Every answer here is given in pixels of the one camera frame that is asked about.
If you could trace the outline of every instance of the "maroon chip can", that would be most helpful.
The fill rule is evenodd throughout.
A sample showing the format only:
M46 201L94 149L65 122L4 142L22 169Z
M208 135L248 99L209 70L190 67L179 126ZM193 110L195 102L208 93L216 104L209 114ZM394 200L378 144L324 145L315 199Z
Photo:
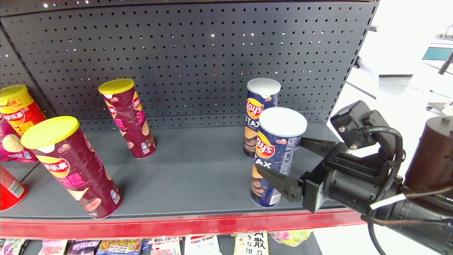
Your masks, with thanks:
M92 218L106 218L118 210L123 196L76 118L40 122L25 132L21 142Z
M156 150L153 135L131 79L117 79L99 86L104 101L126 140L132 156L142 159Z

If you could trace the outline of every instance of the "candy bag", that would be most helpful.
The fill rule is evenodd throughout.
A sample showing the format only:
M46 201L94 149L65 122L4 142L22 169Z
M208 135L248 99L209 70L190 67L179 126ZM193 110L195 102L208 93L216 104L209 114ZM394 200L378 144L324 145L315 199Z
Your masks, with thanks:
M69 246L66 255L94 255L94 249L99 242L99 240L75 241Z
M43 247L38 255L64 255L67 240L43 240Z
M310 237L311 230L287 230L269 232L270 236L277 242L291 247L300 245Z
M20 136L0 114L0 161L33 163L38 159L20 143Z
M267 233L237 234L234 243L233 255L269 255Z
M20 255L24 251L28 240L6 239L0 250L0 255Z
M96 255L140 255L141 239L102 240Z
M152 242L150 242L150 239L143 239L142 240L141 250L150 250L151 246L152 246Z
M184 255L222 255L216 235L187 236Z
M152 242L150 255L181 255L179 237L162 237L149 240Z

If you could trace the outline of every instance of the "screw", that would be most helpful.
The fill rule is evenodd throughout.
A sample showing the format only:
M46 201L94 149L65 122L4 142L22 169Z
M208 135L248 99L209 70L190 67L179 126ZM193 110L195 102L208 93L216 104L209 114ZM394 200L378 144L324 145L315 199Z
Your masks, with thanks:
M450 123L449 117L442 117L442 123Z

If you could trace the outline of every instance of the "white plastic lid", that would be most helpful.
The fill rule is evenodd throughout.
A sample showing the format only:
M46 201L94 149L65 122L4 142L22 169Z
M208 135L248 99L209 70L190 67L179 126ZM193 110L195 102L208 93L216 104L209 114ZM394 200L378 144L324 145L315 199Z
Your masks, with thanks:
M269 78L255 78L247 82L247 89L263 98L277 94L281 87L278 81Z
M260 114L260 126L279 137L298 137L307 130L307 119L289 108L271 107Z

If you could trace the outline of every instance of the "yellow plastic lid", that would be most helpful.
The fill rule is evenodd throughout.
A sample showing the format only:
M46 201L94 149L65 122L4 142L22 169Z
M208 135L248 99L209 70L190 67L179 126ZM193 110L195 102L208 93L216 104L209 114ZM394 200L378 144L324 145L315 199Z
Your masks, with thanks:
M44 148L68 138L78 128L79 121L74 117L55 117L32 126L20 142L27 149Z
M0 89L0 102L8 102L8 100L27 92L28 88L25 85L14 85Z
M134 81L131 79L117 79L106 82L99 86L99 92L104 95L114 95L128 91L134 87Z

